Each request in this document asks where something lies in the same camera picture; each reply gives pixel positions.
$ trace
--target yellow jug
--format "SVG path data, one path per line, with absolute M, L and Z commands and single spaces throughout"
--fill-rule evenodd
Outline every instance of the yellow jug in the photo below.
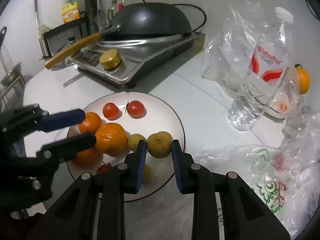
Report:
M 67 4 L 62 6 L 61 8 L 62 18 L 64 23 L 68 23 L 74 21 L 76 19 L 80 19 L 80 12 L 78 3 L 76 0 L 70 0 Z

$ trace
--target stove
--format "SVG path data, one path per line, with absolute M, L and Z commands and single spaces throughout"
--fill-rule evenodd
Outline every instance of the stove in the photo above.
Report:
M 133 88 L 137 80 L 164 62 L 192 47 L 200 33 L 171 35 L 147 39 L 97 41 L 68 57 L 78 70 L 92 74 L 117 87 Z M 114 69 L 105 70 L 100 56 L 109 49 L 116 49 L 121 63 Z

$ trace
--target gold knob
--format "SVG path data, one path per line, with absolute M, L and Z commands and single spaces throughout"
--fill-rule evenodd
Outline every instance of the gold knob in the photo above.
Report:
M 115 68 L 121 62 L 121 57 L 116 49 L 109 49 L 100 57 L 100 63 L 105 70 Z

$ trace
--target wooden handle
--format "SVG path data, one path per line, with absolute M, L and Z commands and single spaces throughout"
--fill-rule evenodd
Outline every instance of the wooden handle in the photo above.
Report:
M 44 66 L 46 67 L 46 69 L 50 69 L 55 64 L 64 60 L 67 56 L 76 54 L 81 48 L 87 46 L 90 43 L 98 41 L 100 38 L 101 38 L 100 33 L 94 33 L 88 37 L 85 37 L 79 41 L 76 41 L 71 46 L 61 50 L 60 52 L 56 53 L 53 57 L 51 57 L 49 60 L 47 60 L 44 63 Z

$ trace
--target white wall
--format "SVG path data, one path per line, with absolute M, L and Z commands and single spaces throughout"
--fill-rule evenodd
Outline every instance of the white wall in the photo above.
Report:
M 60 7 L 67 0 L 38 0 L 40 19 L 50 27 L 62 23 Z M 78 0 L 83 9 L 83 0 Z M 203 32 L 207 34 L 206 43 L 222 28 L 222 22 L 229 13 L 229 2 L 242 3 L 244 0 L 146 0 L 167 3 L 191 3 L 200 6 L 207 12 L 208 21 Z M 310 91 L 305 98 L 315 111 L 320 111 L 320 68 L 318 54 L 320 52 L 320 23 L 310 14 L 305 0 L 250 0 L 260 1 L 266 11 L 268 20 L 274 15 L 274 8 L 281 6 L 292 12 L 294 16 L 293 43 L 295 49 L 294 62 L 300 63 L 309 72 L 311 78 Z M 111 5 L 111 0 L 102 0 L 104 8 Z M 22 61 L 22 72 L 25 75 L 35 75 L 43 69 L 41 51 L 38 45 L 36 23 L 34 19 L 34 0 L 11 0 L 0 17 L 0 26 L 7 25 L 8 34 L 5 44 L 14 62 Z M 196 27 L 202 21 L 197 11 L 184 9 L 191 25 Z

